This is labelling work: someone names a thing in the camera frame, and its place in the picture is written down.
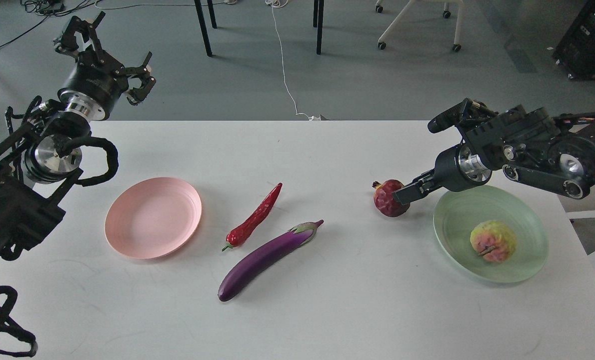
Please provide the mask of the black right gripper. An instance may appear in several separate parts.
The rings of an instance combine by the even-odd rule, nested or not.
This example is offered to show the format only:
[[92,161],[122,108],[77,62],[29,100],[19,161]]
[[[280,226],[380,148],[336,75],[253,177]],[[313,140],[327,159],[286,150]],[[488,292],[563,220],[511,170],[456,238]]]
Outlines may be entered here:
[[435,169],[422,173],[409,184],[392,191],[392,198],[405,205],[421,200],[441,187],[452,192],[467,191],[489,182],[492,173],[467,144],[458,144],[437,156]]

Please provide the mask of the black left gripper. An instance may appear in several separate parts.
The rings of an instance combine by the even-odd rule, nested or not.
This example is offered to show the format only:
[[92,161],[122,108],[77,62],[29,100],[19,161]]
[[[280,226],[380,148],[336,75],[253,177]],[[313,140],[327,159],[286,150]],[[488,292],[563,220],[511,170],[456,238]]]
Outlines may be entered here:
[[103,50],[97,34],[105,16],[105,11],[100,11],[94,20],[74,15],[53,39],[55,52],[75,59],[76,63],[57,92],[58,99],[68,110],[76,110],[72,104],[83,106],[85,110],[80,113],[88,121],[108,120],[123,93],[131,105],[142,104],[157,82],[149,65],[151,51],[140,66],[115,68],[115,60]]

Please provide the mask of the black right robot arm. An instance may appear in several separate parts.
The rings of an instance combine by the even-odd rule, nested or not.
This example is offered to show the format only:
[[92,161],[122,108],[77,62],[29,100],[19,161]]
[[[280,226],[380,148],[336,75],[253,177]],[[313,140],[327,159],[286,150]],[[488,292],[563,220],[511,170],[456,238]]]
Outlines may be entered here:
[[494,171],[508,180],[570,199],[595,186],[595,111],[550,116],[521,105],[504,112],[465,98],[428,122],[431,133],[458,130],[460,142],[441,152],[434,168],[390,193],[400,204],[437,189],[462,192],[486,184]]

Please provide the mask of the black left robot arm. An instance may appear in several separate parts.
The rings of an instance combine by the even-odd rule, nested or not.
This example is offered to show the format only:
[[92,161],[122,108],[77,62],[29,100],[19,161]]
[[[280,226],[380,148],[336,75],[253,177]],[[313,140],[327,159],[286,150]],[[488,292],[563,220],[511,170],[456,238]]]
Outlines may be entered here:
[[[36,96],[23,114],[5,112],[5,120],[21,121],[0,143],[0,259],[11,262],[41,244],[64,219],[59,204],[75,185],[96,186],[119,170],[119,152],[91,123],[105,121],[121,96],[135,106],[156,84],[147,53],[139,66],[128,67],[103,49],[97,30],[105,13],[94,20],[73,16],[54,40],[56,53],[75,60],[75,67],[56,99]],[[12,319],[17,290],[0,285],[0,354],[33,357],[36,337]]]

